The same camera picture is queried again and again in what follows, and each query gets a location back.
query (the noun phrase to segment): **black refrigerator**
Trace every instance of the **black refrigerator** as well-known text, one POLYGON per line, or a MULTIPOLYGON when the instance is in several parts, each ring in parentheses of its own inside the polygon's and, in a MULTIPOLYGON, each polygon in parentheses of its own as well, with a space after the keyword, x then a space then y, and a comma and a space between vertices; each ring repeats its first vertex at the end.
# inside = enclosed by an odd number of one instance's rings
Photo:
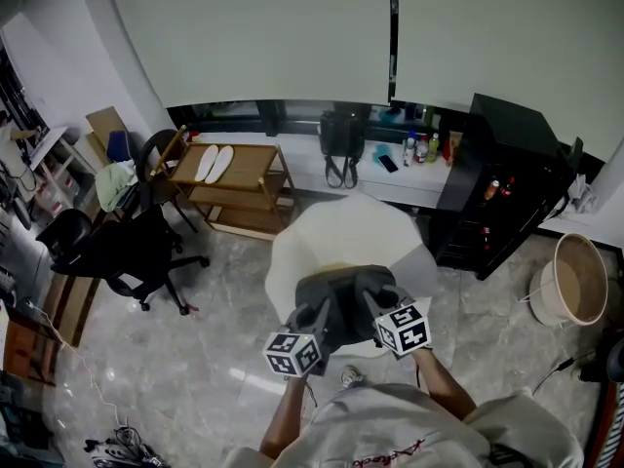
POLYGON ((475 94, 430 223, 438 265, 487 278, 566 195, 582 145, 567 151, 540 112, 475 94))

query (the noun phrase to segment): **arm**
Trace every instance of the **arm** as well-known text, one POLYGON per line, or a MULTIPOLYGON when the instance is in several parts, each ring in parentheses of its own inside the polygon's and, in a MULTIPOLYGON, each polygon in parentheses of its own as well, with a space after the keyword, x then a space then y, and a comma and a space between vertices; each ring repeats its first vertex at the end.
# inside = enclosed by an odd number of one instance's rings
POLYGON ((260 444, 260 452, 271 459, 277 459, 282 450, 299 436, 301 427, 301 405, 307 376, 290 378, 286 392, 277 407, 271 424, 260 444))
POLYGON ((421 348, 412 352, 411 356, 420 366, 429 395, 440 406, 459 419, 477 408, 468 392, 461 388, 431 350, 421 348))

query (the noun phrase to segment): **white shelf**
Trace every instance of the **white shelf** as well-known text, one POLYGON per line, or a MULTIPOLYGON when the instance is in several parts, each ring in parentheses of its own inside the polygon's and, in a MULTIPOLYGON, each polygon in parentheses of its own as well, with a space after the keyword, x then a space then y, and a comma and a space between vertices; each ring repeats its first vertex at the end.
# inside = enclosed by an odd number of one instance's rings
MULTIPOLYGON (((404 203, 418 207, 436 208, 442 189, 449 177, 450 167, 440 157, 436 163, 403 166, 403 146, 385 144, 399 170, 389 174, 373 161, 375 148, 381 142, 367 140, 362 160, 358 164, 359 183, 355 189, 331 189, 325 180, 325 157, 317 136, 282 134, 218 133, 201 134, 195 141, 231 144, 279 144, 292 174, 294 186, 316 192, 347 195, 366 193, 383 201, 404 203)), ((334 158, 342 168, 342 158, 334 158)))

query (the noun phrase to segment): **black backpack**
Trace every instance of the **black backpack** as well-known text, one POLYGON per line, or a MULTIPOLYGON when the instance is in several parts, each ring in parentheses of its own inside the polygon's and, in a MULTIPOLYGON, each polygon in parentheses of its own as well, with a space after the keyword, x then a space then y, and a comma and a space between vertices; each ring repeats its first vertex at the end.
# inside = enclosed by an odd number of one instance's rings
POLYGON ((321 150, 325 155, 325 178, 328 186, 336 189, 342 184, 353 189, 358 184, 356 165, 364 152, 364 124, 356 114, 346 111, 325 111, 321 115, 321 150), (344 157, 342 173, 332 156, 344 157), (347 172, 351 170, 351 185, 347 172), (330 183, 330 172, 338 178, 338 184, 330 183))

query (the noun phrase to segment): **smartphone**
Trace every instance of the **smartphone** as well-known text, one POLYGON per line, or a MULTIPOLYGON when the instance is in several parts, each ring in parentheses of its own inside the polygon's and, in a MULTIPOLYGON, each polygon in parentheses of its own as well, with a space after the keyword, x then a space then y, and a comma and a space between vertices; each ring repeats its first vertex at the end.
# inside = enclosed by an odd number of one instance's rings
POLYGON ((383 165, 383 168, 385 168, 390 174, 393 174, 397 170, 399 170, 399 167, 395 165, 394 161, 392 161, 392 158, 390 158, 390 156, 388 156, 387 154, 382 154, 377 159, 379 160, 379 163, 383 165))

